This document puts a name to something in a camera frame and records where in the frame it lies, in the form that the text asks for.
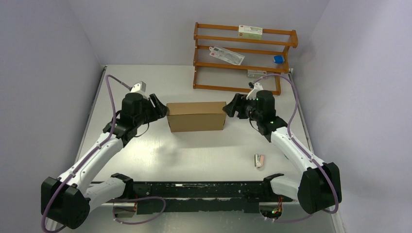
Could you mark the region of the brown cardboard box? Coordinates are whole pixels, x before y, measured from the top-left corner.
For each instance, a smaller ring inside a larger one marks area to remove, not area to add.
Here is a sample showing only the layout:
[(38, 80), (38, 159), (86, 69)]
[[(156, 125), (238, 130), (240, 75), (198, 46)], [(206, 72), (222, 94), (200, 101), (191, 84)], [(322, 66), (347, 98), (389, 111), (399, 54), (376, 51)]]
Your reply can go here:
[(224, 129), (225, 101), (167, 103), (167, 120), (172, 133), (221, 131)]

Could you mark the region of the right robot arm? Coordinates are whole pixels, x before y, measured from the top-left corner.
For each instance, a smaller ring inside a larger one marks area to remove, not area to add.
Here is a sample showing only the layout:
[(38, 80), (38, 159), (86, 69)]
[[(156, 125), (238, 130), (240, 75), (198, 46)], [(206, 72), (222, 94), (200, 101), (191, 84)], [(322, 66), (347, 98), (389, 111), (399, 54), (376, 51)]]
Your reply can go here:
[(299, 180), (281, 173), (271, 176), (269, 184), (262, 188), (266, 200), (284, 196), (298, 201), (308, 214), (337, 212), (342, 202), (338, 166), (324, 162), (296, 138), (288, 123), (276, 114), (275, 99), (270, 91), (260, 90), (252, 99), (236, 94), (223, 111), (228, 117), (256, 122), (257, 131), (281, 150), (301, 176)]

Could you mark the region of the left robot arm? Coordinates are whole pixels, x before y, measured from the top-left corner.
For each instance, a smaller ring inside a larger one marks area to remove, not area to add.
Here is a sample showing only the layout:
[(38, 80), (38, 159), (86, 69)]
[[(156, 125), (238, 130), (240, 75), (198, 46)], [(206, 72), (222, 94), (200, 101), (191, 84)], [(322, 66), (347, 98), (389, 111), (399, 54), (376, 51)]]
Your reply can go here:
[(130, 92), (119, 111), (113, 111), (110, 122), (94, 146), (58, 178), (48, 177), (41, 185), (41, 227), (48, 233), (46, 220), (76, 229), (91, 211), (113, 199), (123, 202), (135, 197), (132, 178), (115, 173), (108, 180), (90, 184), (111, 158), (137, 137), (140, 126), (162, 119), (169, 109), (155, 94)]

